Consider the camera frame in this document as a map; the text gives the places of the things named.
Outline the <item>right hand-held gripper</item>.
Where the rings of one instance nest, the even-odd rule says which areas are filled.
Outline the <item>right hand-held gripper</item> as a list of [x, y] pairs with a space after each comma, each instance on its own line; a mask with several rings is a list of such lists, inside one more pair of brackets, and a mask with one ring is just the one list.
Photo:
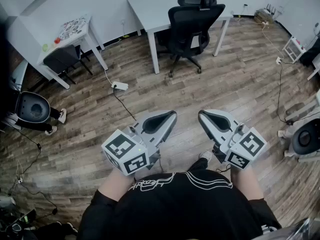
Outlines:
[[209, 139], [216, 143], [213, 154], [220, 163], [244, 170], [267, 145], [254, 127], [248, 128], [244, 123], [238, 123], [230, 113], [223, 110], [200, 110], [198, 121]]

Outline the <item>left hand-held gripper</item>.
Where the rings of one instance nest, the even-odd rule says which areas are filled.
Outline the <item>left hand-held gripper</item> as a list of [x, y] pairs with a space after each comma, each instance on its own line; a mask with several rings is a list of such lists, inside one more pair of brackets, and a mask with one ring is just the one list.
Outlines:
[[117, 129], [101, 145], [110, 163], [125, 176], [151, 169], [160, 159], [158, 145], [165, 142], [177, 122], [174, 110], [144, 113], [136, 124]]

